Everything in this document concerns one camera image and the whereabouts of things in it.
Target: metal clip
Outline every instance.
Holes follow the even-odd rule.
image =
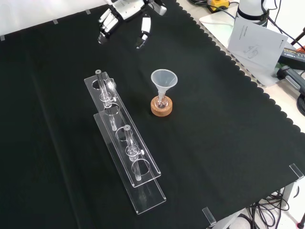
[[[214,218],[214,216],[211,214],[210,210],[208,207],[205,207],[204,209],[202,209],[205,217],[208,219],[209,223],[211,226],[214,226],[216,224],[216,220]]]
[[[300,180],[300,179],[302,179],[304,177],[304,174],[299,170],[299,168],[294,163],[292,165],[290,165],[289,167],[298,176],[298,178],[299,178],[298,180]]]

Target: black cloth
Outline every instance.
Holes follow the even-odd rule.
[[[140,50],[135,43],[141,18],[124,23],[103,46],[97,43],[97,20],[106,6],[10,34],[0,43],[1,140],[8,143],[1,159],[5,220],[25,212],[37,217],[36,210],[44,215],[39,220],[57,228],[201,229],[208,226],[204,207],[221,220],[297,180],[290,164],[305,171],[299,128],[178,4],[164,3],[163,17],[149,10],[152,35]],[[160,68],[178,76],[167,92],[173,111],[164,118],[150,111],[157,95],[150,76]],[[139,216],[93,118],[97,110],[83,80],[96,69],[116,81],[162,173],[158,181],[167,201]],[[49,176],[22,179],[31,169]],[[24,206],[17,190],[29,200]],[[41,228],[32,220],[14,223]]]

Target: plastic funnel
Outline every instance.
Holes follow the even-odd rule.
[[[177,84],[178,77],[170,70],[158,69],[152,73],[152,82],[160,93],[165,93]]]

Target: robot finger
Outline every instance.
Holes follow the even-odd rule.
[[[136,43],[136,48],[137,49],[141,48],[145,44],[145,42],[147,41],[147,38],[149,36],[149,32],[151,30],[151,25],[152,25],[151,17],[147,13],[145,13],[143,15],[143,20],[142,20],[141,35],[138,38],[138,41]]]

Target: table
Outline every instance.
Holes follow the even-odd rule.
[[[15,212],[31,209],[31,202],[34,200],[44,213],[50,204],[53,204],[54,209],[60,206],[63,211],[69,212],[65,225],[59,225],[57,228],[67,228],[69,225],[72,228],[80,225],[84,228],[119,228],[122,225],[126,228],[142,228],[143,223],[147,228],[202,228],[208,226],[202,208],[209,207],[216,220],[219,221],[296,179],[289,165],[294,163],[296,158],[300,161],[298,163],[304,161],[304,155],[301,153],[302,145],[295,142],[295,139],[302,139],[297,129],[291,128],[291,124],[279,114],[277,108],[271,106],[266,97],[262,97],[261,92],[242,75],[242,72],[237,71],[238,69],[229,57],[220,55],[217,47],[213,46],[200,30],[192,29],[195,25],[186,14],[178,11],[178,7],[172,1],[167,0],[165,3],[170,6],[168,15],[175,17],[176,20],[173,21],[170,17],[152,16],[154,25],[159,26],[154,28],[154,39],[151,39],[145,46],[146,52],[140,54],[132,49],[133,37],[125,35],[129,32],[136,37],[138,32],[136,26],[141,23],[139,20],[123,25],[110,41],[110,45],[119,41],[122,43],[120,53],[118,50],[114,50],[113,54],[110,52],[110,50],[112,51],[110,47],[97,45],[98,31],[93,22],[99,18],[101,9],[91,10],[90,15],[83,12],[58,19],[57,25],[49,22],[6,36],[5,45],[1,44],[0,47],[1,52],[5,54],[1,56],[0,69],[5,69],[7,76],[4,78],[5,83],[2,89],[2,92],[5,93],[1,97],[7,98],[8,101],[4,104],[7,112],[2,120],[9,120],[9,123],[15,121],[17,130],[19,125],[26,124],[29,120],[30,123],[36,123],[34,127],[41,128],[41,131],[37,131],[31,125],[27,125],[21,128],[23,134],[19,136],[14,135],[9,125],[5,126],[6,135],[11,133],[6,136],[6,142],[14,139],[15,145],[21,143],[27,145],[28,141],[22,142],[23,135],[30,139],[29,148],[22,147],[23,151],[20,151],[16,147],[13,148],[14,152],[10,152],[8,148],[8,155],[18,158],[20,152],[27,153],[26,155],[31,155],[29,152],[32,151],[36,152],[37,156],[30,160],[34,178],[28,176],[24,183],[32,187],[31,182],[36,180],[37,172],[42,171],[46,174],[46,178],[39,180],[37,187],[40,188],[41,183],[47,179],[50,180],[48,185],[54,188],[53,193],[49,193],[47,190],[41,191],[43,196],[54,195],[52,201],[43,204],[41,203],[43,196],[35,198],[35,194],[32,192],[35,190],[34,188],[27,188],[26,185],[21,188],[16,187],[16,190],[21,190],[18,194],[21,197],[23,194],[26,198],[21,198],[24,201],[23,205],[20,204],[19,199],[16,200]],[[194,45],[195,49],[186,49],[185,44],[188,43],[188,37],[179,36],[184,23],[189,28],[188,32],[194,35],[190,46]],[[164,27],[165,25],[170,26],[170,32],[168,32],[168,27]],[[160,47],[159,53],[161,54],[152,61],[150,56],[158,47]],[[176,55],[171,54],[173,50],[177,52]],[[189,67],[184,67],[181,62],[181,55],[185,53],[193,60],[188,63]],[[207,58],[205,53],[210,53],[211,56]],[[210,66],[219,59],[224,61],[229,70],[215,68],[210,71]],[[94,70],[101,66],[116,79],[118,91],[163,173],[159,183],[167,196],[167,202],[152,209],[149,214],[139,217],[135,216],[126,198],[107,148],[102,142],[102,136],[92,117],[96,113],[96,108],[83,82],[84,78],[91,76]],[[150,79],[147,76],[152,70],[163,66],[178,73],[178,78],[180,77],[178,82],[181,83],[178,83],[177,90],[172,90],[169,95],[171,98],[175,98],[176,107],[183,105],[185,109],[174,108],[175,116],[161,120],[151,116],[145,108],[145,104],[147,101],[150,102],[155,90],[154,85],[150,85]],[[211,76],[209,81],[204,80],[204,74],[203,77],[198,77],[204,68]],[[234,72],[236,76],[228,80],[224,77],[228,72]],[[193,84],[186,76],[196,80],[197,83]],[[139,81],[139,85],[130,84],[131,79]],[[241,83],[243,86],[236,87],[236,83]],[[22,97],[19,97],[15,90],[9,90],[7,85],[14,85]],[[218,88],[217,85],[221,85],[221,91],[215,90]],[[192,106],[187,107],[186,98],[194,98],[181,95],[180,91],[184,89],[184,86],[192,88],[189,92],[202,98],[198,100],[197,105],[198,107],[204,106],[205,112],[200,115],[198,112],[184,112],[187,110],[186,108],[192,110]],[[239,99],[241,94],[246,96],[242,105]],[[232,103],[228,98],[229,95],[235,98],[236,103]],[[211,104],[210,101],[213,99],[216,99],[217,103]],[[258,107],[260,104],[260,109],[251,110],[246,102],[247,99],[253,102],[251,107]],[[12,106],[20,101],[23,106]],[[255,114],[251,117],[256,120],[255,123],[252,124],[249,119],[244,118],[241,115],[242,111],[246,111],[246,116],[249,117]],[[276,120],[281,124],[278,126],[277,122],[274,122],[270,129],[262,132],[259,131],[259,127],[265,123],[264,121],[258,122],[256,117],[257,115],[262,116],[265,111],[270,116],[275,115]],[[216,115],[223,119],[230,117],[231,121],[217,119]],[[208,122],[197,122],[199,116]],[[185,118],[189,121],[188,123],[182,122]],[[160,130],[171,139],[171,144],[165,144],[162,138],[158,138],[157,141],[156,138],[151,138],[152,133],[154,133],[153,136],[157,136],[156,133]],[[273,136],[275,130],[277,133],[287,130],[293,138],[288,136],[288,142],[278,141]],[[193,131],[204,138],[187,139],[192,143],[184,146],[182,143],[186,134],[194,135]],[[253,140],[249,139],[247,134],[252,134],[259,144],[249,147],[250,140],[251,142]],[[264,137],[269,135],[271,135],[271,142],[263,142]],[[42,138],[39,141],[41,144],[36,142],[37,138]],[[156,142],[162,143],[162,151]],[[269,147],[272,147],[271,151],[276,152],[276,155],[282,156],[285,160],[277,161],[273,168],[267,167],[269,162],[262,161],[261,170],[257,170],[255,173],[250,172],[256,169],[255,164],[261,159],[265,157],[270,159],[274,156],[265,150]],[[205,154],[203,155],[198,149],[202,149]],[[7,157],[3,160],[6,164],[1,167],[4,169],[2,174],[7,174],[7,171],[10,170],[10,166],[13,164],[11,160]],[[16,169],[19,169],[16,170],[17,174],[27,174],[26,166],[22,169],[16,167]],[[263,177],[265,172],[271,170],[281,174],[282,180],[269,182],[266,177]],[[52,172],[56,172],[59,177],[54,177]],[[8,180],[14,181],[15,178],[11,177]],[[262,183],[265,190],[262,191],[256,186],[258,182]],[[13,188],[5,192],[5,196],[10,198],[6,198],[4,206],[11,204],[11,199],[14,197],[14,195],[10,196],[11,190]],[[6,219],[13,218],[9,211],[6,214]],[[73,219],[73,216],[78,216],[78,214],[81,217]],[[31,217],[33,215],[30,214],[26,218],[25,225],[34,221]],[[11,221],[11,223],[18,227],[18,222]]]
[[[184,0],[178,0],[178,2],[183,7],[183,9],[186,10],[194,18],[197,24],[200,25],[201,28],[203,28],[205,31],[207,31],[207,33],[209,33],[209,35],[213,38],[213,41],[216,42],[217,45],[227,53],[227,55],[230,55],[230,53],[227,52],[226,48],[221,44],[221,42],[215,39],[215,37],[199,21],[201,17],[210,15],[210,11],[207,8],[191,5],[190,3]],[[294,1],[292,4],[290,4],[289,2],[286,2],[284,4],[284,2],[282,2],[277,24],[284,31],[286,31],[293,37],[296,37],[301,33],[305,25],[303,25],[302,20],[299,20],[299,17],[302,14],[291,10],[291,7],[294,3],[297,4],[297,1]],[[217,14],[227,16],[222,12],[219,12]],[[272,18],[275,18],[276,10],[271,11],[270,16]],[[277,31],[274,26],[269,26],[268,28]],[[251,73],[248,72],[241,64],[237,63],[237,65],[245,72],[247,76],[251,77],[253,81],[256,81],[256,79],[251,76]],[[282,111],[287,114],[287,117],[290,118],[293,123],[301,129],[301,132],[305,133],[305,117],[298,111],[296,106],[296,100],[299,97],[300,93],[294,90],[293,87],[286,80],[282,80],[276,85],[270,87],[261,86],[260,84],[259,86],[263,88],[264,92],[267,93],[271,99],[275,100],[275,103],[281,107]]]

